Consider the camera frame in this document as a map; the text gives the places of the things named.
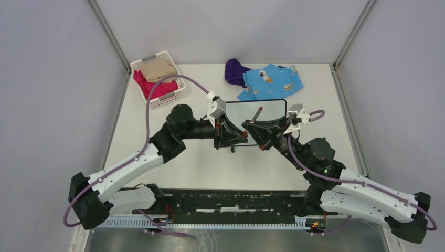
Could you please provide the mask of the marker pen white barrel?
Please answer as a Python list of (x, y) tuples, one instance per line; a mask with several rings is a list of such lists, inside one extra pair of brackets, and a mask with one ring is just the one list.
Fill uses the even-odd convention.
[(258, 108), (258, 110), (255, 112), (255, 114), (254, 114), (254, 116), (252, 117), (252, 119), (250, 120), (250, 122), (251, 122), (251, 123), (254, 123), (254, 122), (257, 120), (257, 118), (259, 117), (259, 115), (261, 114), (262, 111), (263, 111), (263, 107), (260, 106), (260, 107)]

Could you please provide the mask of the whiteboard with black frame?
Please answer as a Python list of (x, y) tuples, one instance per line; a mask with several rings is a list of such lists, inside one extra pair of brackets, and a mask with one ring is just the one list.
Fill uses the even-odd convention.
[(253, 137), (242, 126), (253, 120), (273, 121), (285, 116), (287, 102), (284, 99), (231, 101), (226, 103), (226, 111), (219, 120), (219, 132), (215, 147), (230, 148), (258, 146)]

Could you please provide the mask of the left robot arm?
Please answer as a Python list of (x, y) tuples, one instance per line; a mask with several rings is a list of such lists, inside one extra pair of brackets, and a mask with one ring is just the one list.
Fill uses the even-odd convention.
[(79, 172), (71, 178), (64, 224), (73, 226), (67, 222), (70, 210), (77, 216), (77, 224), (86, 230), (99, 226), (110, 215), (119, 212), (147, 209), (152, 214), (160, 213), (165, 200), (148, 186), (140, 190), (122, 191), (121, 188), (176, 158), (186, 149), (185, 139), (212, 139), (218, 149), (246, 143), (248, 133), (236, 127), (225, 113), (214, 119), (207, 115), (196, 120), (190, 106), (176, 105), (161, 129), (145, 142), (141, 150), (110, 169), (89, 176)]

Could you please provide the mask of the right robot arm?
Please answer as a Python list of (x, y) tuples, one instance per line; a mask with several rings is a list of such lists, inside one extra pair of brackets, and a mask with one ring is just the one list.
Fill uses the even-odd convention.
[(303, 198), (306, 214), (339, 213), (388, 228), (396, 237), (421, 244), (428, 231), (430, 195), (407, 194), (355, 173), (335, 160), (335, 150), (325, 138), (305, 144), (287, 133), (285, 117), (272, 121), (249, 120), (242, 127), (265, 151), (276, 149), (309, 182)]

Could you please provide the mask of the blue patterned cloth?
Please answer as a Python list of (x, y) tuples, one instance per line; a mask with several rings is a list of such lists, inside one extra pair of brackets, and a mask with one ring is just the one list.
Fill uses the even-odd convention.
[(242, 76), (246, 87), (237, 96), (240, 101), (284, 99), (303, 88), (294, 65), (269, 64), (262, 69), (249, 70)]

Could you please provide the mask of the purple cloth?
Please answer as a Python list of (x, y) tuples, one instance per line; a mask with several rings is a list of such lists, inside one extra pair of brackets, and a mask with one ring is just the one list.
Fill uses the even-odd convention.
[(238, 59), (229, 59), (225, 64), (224, 78), (231, 84), (236, 86), (246, 87), (243, 75), (251, 70), (248, 67), (243, 66)]

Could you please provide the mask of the pink cloth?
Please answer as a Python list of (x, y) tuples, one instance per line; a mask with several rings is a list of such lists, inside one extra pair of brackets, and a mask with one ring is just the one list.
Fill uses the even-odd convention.
[[(145, 100), (149, 97), (150, 92), (155, 86), (154, 82), (148, 82), (145, 77), (142, 75), (140, 71), (135, 71), (133, 74), (134, 81), (138, 84), (140, 87), (140, 90), (142, 91), (143, 97)], [(175, 80), (172, 82), (163, 82), (161, 83), (154, 91), (154, 93), (151, 96), (151, 99), (159, 98), (163, 95), (166, 95), (170, 92), (174, 92), (178, 89), (178, 84)]]

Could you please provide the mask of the beige folded cloth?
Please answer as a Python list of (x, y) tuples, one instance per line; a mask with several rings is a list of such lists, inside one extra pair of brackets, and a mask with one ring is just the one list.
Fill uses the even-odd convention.
[(172, 64), (158, 58), (145, 62), (139, 70), (148, 82), (158, 82), (166, 76), (177, 74)]

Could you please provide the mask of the white plastic basket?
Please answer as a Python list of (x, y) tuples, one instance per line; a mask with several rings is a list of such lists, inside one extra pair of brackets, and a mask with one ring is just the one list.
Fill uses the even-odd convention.
[(130, 64), (133, 80), (137, 83), (143, 99), (150, 97), (151, 109), (158, 109), (187, 95), (184, 79), (170, 77), (179, 71), (170, 54), (165, 50)]

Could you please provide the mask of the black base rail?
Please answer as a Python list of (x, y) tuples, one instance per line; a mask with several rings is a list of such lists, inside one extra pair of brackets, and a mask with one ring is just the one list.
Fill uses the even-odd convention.
[(163, 188), (145, 214), (167, 216), (173, 224), (291, 224), (297, 217), (324, 216), (306, 208), (304, 191)]

